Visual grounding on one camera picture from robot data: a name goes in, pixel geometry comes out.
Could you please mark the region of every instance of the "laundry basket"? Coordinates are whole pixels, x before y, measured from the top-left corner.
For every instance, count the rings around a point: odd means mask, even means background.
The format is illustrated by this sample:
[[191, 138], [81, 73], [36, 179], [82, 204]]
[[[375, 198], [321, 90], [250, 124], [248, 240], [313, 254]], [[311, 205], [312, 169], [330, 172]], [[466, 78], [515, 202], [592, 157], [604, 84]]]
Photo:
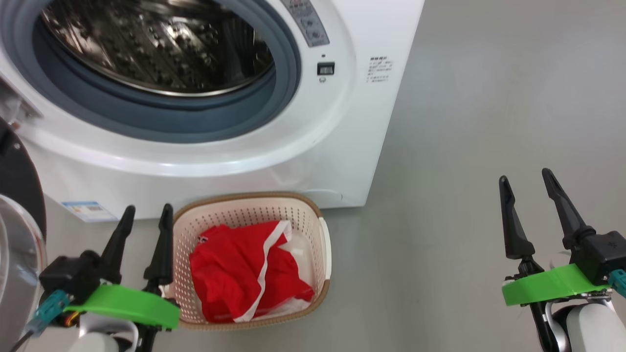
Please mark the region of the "laundry basket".
[[[300, 312], [246, 323], [210, 323], [202, 314], [202, 304], [193, 287], [189, 255], [207, 229], [225, 224], [240, 227], [274, 220], [289, 220], [310, 245], [309, 260], [303, 269], [311, 273], [315, 294], [311, 305]], [[180, 325], [195, 330], [249, 329], [301, 318], [319, 307], [331, 283], [331, 240], [321, 211], [310, 199], [295, 193], [272, 192], [240, 194], [190, 204], [174, 216], [174, 280], [165, 296], [180, 305]]]

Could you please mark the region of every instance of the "green mount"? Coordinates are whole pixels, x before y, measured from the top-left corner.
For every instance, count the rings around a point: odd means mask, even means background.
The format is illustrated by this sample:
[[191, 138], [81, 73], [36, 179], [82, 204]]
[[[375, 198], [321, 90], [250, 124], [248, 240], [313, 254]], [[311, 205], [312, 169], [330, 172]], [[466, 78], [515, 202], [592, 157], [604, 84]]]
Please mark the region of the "green mount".
[[176, 329], [180, 308], [156, 294], [120, 285], [101, 285], [80, 306], [65, 311], [90, 312], [147, 326]]
[[609, 287], [593, 285], [576, 264], [569, 264], [506, 284], [502, 287], [502, 295], [507, 306], [517, 306], [601, 291]]

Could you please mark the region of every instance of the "gray floor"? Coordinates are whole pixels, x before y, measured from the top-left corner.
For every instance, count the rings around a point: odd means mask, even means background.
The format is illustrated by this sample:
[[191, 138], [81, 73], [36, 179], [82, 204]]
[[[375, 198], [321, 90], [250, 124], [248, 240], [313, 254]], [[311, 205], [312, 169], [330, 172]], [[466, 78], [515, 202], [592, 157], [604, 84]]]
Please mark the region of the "gray floor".
[[[541, 180], [551, 167], [599, 231], [626, 232], [626, 4], [429, 0], [365, 208], [326, 212], [325, 303], [300, 321], [236, 333], [176, 331], [159, 351], [538, 351], [528, 309], [506, 307], [498, 177], [544, 266], [567, 262]], [[113, 225], [55, 204], [49, 255], [103, 248]], [[142, 287], [157, 236], [140, 222], [123, 282]], [[622, 317], [626, 304], [615, 299]], [[50, 331], [28, 351], [63, 351]]]

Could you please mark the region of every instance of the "laundry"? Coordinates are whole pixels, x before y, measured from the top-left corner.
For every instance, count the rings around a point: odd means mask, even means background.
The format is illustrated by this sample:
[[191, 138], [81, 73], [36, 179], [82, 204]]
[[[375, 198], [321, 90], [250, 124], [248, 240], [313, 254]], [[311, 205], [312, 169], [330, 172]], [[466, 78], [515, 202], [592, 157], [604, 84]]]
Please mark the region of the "laundry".
[[313, 289], [299, 277], [287, 220], [231, 229], [212, 227], [190, 255], [202, 313], [212, 323], [242, 323], [306, 309]]

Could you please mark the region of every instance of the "front-loading washing machine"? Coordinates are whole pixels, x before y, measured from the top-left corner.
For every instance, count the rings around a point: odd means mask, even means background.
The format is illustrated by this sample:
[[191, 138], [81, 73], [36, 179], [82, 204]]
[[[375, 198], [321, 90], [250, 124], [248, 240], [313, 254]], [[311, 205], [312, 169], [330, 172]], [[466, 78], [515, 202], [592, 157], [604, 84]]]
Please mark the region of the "front-loading washing machine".
[[422, 0], [0, 0], [0, 114], [84, 220], [364, 205]]

